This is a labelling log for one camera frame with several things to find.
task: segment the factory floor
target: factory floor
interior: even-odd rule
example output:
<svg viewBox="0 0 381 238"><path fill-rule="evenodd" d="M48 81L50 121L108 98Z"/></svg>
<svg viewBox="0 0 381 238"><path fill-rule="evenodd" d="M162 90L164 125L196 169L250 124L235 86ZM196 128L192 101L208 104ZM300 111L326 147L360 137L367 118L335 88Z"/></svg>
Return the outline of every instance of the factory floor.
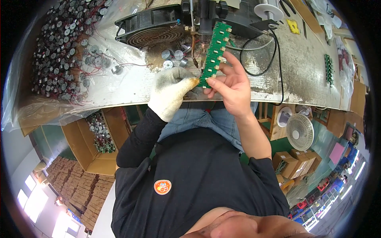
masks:
<svg viewBox="0 0 381 238"><path fill-rule="evenodd" d="M146 109L147 105L140 105L139 109L137 109L134 105L125 107L130 124L137 124L139 117L144 114ZM309 181L309 191L312 191L312 189L317 186L321 179L328 176L329 173L334 169L335 166L329 159L329 154L332 151L332 147L335 145L335 143L340 141L339 138L335 137L326 129L325 126L319 122L313 120L312 124L314 126L315 137L311 149L316 151L322 157L322 162L314 173L313 180ZM47 163L53 161L57 156L76 160L60 126L40 126L34 132L32 132L32 136L34 137L38 148L40 149L41 154ZM292 146L286 137L275 141L270 141L270 144L273 155L276 152L290 151L292 149ZM247 163L248 157L245 154L242 154L241 161Z"/></svg>

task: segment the white work glove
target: white work glove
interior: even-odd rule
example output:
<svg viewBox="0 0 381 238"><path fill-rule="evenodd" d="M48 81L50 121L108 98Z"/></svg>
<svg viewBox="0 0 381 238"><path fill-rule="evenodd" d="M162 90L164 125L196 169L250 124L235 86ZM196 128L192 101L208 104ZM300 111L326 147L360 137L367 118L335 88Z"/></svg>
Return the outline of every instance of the white work glove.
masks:
<svg viewBox="0 0 381 238"><path fill-rule="evenodd" d="M148 107L163 121L169 122L180 108L184 95L199 82L190 71L181 67L161 71L152 84Z"/></svg>

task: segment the green circuit board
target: green circuit board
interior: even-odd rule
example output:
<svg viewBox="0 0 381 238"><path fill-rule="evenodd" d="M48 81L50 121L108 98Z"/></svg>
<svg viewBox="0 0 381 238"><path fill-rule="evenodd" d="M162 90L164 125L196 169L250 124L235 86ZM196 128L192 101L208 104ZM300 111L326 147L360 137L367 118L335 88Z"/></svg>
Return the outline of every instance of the green circuit board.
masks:
<svg viewBox="0 0 381 238"><path fill-rule="evenodd" d="M209 84L206 82L206 79L216 77L219 69L219 63L222 59L222 54L225 51L226 43L229 41L231 31L231 26L222 22L216 22L215 27L213 28L212 39L207 51L205 69L200 76L200 83L197 85L198 87L210 88Z"/></svg>

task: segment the black t-shirt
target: black t-shirt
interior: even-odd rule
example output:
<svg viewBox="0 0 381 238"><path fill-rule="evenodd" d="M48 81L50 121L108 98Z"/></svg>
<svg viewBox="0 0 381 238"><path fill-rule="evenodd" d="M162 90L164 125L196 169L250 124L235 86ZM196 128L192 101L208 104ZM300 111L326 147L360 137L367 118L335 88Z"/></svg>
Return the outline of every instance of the black t-shirt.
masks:
<svg viewBox="0 0 381 238"><path fill-rule="evenodd" d="M165 125L152 111L147 114L117 158L123 167L115 175L111 227L117 238L179 237L216 207L256 216L287 215L288 203L271 160L250 158L248 165L240 163L238 150L211 129L168 136L156 147L152 161L141 158L141 151L140 161L128 161L136 157L132 148L147 150L155 138L145 138L156 137L159 130L158 137Z"/></svg>

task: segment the hand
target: hand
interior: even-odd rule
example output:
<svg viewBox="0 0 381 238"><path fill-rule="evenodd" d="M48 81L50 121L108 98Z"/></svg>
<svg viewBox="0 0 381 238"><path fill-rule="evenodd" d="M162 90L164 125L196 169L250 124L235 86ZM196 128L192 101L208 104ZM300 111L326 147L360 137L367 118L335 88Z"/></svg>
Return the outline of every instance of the hand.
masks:
<svg viewBox="0 0 381 238"><path fill-rule="evenodd" d="M252 114L250 108L250 82L246 72L238 59L231 53L225 51L223 57L233 67L225 63L219 64L219 70L226 76L208 78L207 83L212 88L204 89L204 94L212 98L216 92L222 95L225 108L235 117L244 117Z"/></svg>
<svg viewBox="0 0 381 238"><path fill-rule="evenodd" d="M199 82L190 71L181 67L161 71L152 84L148 106L163 121L169 122L180 108L182 98Z"/></svg>

